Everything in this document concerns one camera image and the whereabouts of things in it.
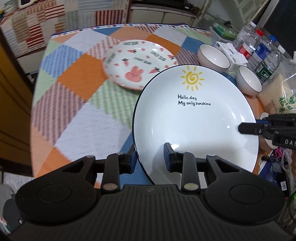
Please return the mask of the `colourful checked tablecloth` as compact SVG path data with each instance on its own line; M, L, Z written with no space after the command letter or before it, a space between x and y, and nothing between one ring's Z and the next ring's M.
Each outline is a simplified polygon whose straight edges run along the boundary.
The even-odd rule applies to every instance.
M31 114L34 177L82 157L106 159L126 153L134 145L133 113L144 88L131 90L113 83L102 65L111 47L128 40L165 47L176 57L175 66L200 66L199 46L210 44L205 32L186 25L108 25L52 36L41 62ZM259 119L263 111L259 100L246 100L255 120ZM121 175L120 183L153 184L138 155L135 172Z

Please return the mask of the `white tissue pack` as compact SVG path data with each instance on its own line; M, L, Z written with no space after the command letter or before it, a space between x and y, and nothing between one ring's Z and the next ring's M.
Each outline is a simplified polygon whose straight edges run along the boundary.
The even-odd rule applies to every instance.
M239 66L247 66L247 59L234 48L232 43L216 42L215 47L224 53L230 61L230 67L228 68L230 72L237 72Z

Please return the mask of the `blue cap water bottle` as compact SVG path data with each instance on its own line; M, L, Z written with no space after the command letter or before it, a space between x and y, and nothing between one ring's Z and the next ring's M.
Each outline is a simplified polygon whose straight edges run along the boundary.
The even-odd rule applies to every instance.
M269 54L275 48L275 42L276 37L273 35L270 35L269 37L264 36L262 38L261 42L248 61L252 71L254 71L256 67L266 58L267 54Z

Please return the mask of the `basket with green items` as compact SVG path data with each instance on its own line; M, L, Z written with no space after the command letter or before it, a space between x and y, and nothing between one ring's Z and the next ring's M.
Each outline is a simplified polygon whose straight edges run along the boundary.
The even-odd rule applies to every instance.
M210 39L212 45L216 42L232 43L239 33L240 29L235 25L231 25L230 22L225 24L214 23L213 26L209 27Z

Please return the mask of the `red cap water bottle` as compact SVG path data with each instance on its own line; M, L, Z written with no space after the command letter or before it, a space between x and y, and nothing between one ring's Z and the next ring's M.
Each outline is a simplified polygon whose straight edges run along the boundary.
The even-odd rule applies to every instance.
M264 36L262 30L256 28L254 22L244 26L233 42L234 48L248 60L256 50L261 38Z

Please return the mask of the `brown wooden cabinet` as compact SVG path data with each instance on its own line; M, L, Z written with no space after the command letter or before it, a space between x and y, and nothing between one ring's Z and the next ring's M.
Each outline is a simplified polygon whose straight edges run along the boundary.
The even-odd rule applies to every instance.
M32 176L30 126L34 86L1 33L1 171Z

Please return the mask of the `striped patchwork covered counter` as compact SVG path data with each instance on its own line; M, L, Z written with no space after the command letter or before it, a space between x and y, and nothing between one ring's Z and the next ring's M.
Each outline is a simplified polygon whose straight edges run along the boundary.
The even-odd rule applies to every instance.
M129 6L129 1L38 1L5 16L1 31L19 57L43 48L59 32L126 23Z

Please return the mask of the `white kitchen appliance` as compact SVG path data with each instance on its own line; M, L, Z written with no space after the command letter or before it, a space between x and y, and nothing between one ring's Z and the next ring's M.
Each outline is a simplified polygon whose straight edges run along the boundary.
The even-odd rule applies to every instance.
M38 0L18 0L18 8L19 9L27 8L31 5L33 5L37 1Z

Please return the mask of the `white pink bunny plate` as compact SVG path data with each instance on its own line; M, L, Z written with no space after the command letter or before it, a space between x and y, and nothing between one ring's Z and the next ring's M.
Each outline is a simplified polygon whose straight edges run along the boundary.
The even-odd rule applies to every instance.
M178 65L178 61L173 53L157 43L128 40L111 47L102 65L113 83L131 90L142 90L156 74Z

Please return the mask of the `green label water bottle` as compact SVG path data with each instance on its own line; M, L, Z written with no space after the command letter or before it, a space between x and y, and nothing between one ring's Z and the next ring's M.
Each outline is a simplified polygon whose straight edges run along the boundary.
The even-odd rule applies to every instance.
M267 54L266 58L255 69L255 75L261 84L264 84L276 69L279 67L285 49L279 45L276 49Z

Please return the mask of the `plastic bag of rice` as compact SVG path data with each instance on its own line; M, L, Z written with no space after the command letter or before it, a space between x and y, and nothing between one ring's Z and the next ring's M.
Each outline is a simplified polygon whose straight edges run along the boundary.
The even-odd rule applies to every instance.
M269 114L295 113L295 57L284 59L271 78L263 84L259 100Z

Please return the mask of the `white sun plate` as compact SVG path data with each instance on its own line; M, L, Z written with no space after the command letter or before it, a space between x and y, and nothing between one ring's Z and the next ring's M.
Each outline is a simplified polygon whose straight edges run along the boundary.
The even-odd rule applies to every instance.
M144 87L135 105L132 135L139 162L153 184L180 185L165 164L164 144L198 158L217 155L252 172L258 136L238 132L255 122L241 91L225 76L198 65L170 67Z

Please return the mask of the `white ribbed bowl middle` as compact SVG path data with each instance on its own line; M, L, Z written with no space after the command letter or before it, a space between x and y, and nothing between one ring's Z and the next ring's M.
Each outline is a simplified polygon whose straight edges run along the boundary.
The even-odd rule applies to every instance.
M243 65L238 67L235 80L238 89L243 94L255 96L262 92L262 85L257 76Z

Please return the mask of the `white ribbed bowl far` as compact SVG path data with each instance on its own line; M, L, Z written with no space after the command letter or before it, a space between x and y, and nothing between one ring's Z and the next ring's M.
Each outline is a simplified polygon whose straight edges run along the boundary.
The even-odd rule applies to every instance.
M223 73L230 67L230 61L226 55L211 45L201 44L197 52L197 58L201 66L218 73Z

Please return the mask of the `white low cabinet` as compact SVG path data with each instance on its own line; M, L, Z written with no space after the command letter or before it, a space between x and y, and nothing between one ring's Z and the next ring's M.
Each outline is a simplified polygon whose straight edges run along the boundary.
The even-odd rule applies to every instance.
M196 15L186 10L147 4L132 4L128 10L127 22L145 24L187 24L193 26L196 19Z

